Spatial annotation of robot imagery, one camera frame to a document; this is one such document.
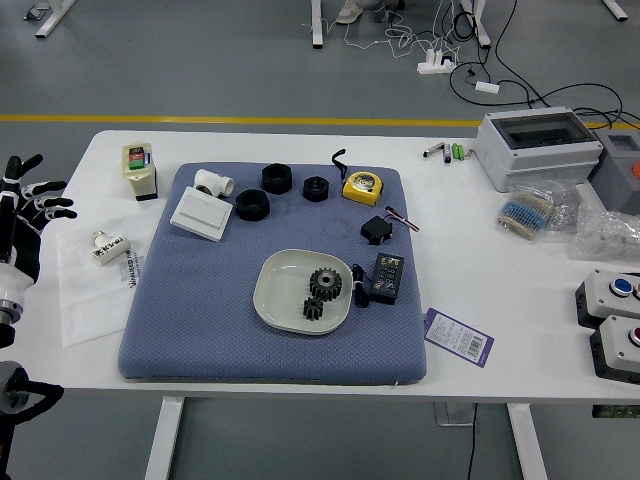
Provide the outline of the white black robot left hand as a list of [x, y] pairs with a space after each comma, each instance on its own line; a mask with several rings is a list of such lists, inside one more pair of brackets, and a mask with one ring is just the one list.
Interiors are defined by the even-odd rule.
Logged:
[[59, 195], [64, 181], [24, 184], [23, 177], [43, 156], [12, 156], [1, 178], [1, 304], [18, 305], [39, 277], [41, 235], [60, 218], [74, 219], [74, 201]]

